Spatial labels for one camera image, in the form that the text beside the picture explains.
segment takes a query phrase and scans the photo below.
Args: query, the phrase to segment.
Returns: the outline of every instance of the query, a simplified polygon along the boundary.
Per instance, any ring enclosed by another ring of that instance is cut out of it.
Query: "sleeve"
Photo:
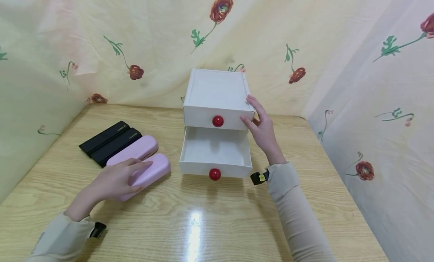
[[[291,163],[268,167],[274,201],[294,262],[335,262],[326,236],[306,200]]]
[[[90,217],[74,222],[63,213],[41,234],[26,262],[73,262],[84,248],[95,222]]]

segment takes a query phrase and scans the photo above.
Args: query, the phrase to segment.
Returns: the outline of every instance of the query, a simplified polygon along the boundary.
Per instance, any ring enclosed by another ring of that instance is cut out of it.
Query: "drawer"
[[[179,168],[182,174],[246,177],[252,170],[248,131],[186,127]]]
[[[250,120],[254,108],[246,102],[250,93],[245,73],[192,69],[185,94],[186,126],[247,130],[240,120]]]

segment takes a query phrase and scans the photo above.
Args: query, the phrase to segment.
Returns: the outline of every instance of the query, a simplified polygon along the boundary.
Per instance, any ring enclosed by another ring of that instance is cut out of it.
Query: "wood grain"
[[[308,123],[272,118],[336,259],[388,261]],[[154,136],[172,172],[125,203],[98,205],[92,217],[108,233],[89,240],[78,261],[291,261],[266,184],[180,174],[182,110],[121,105],[85,108],[6,198],[0,261],[23,261],[48,222],[97,176],[101,168],[78,145],[119,120]],[[249,139],[254,171],[263,171],[266,158]]]

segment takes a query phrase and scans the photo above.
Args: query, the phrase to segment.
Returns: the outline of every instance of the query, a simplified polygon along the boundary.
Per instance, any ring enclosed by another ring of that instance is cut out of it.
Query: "fabric backdrop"
[[[309,120],[389,259],[429,261],[433,2],[0,0],[0,201],[84,105],[181,108],[191,68],[243,71]]]

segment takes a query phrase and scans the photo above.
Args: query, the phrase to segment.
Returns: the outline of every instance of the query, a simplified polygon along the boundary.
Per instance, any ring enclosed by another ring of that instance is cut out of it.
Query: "red knob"
[[[221,176],[222,176],[222,173],[220,173],[220,170],[217,168],[212,168],[209,171],[209,178],[211,178],[211,180],[217,181],[220,179]]]
[[[223,125],[223,117],[221,117],[220,115],[214,116],[214,118],[212,119],[212,124],[216,127],[219,128]]]

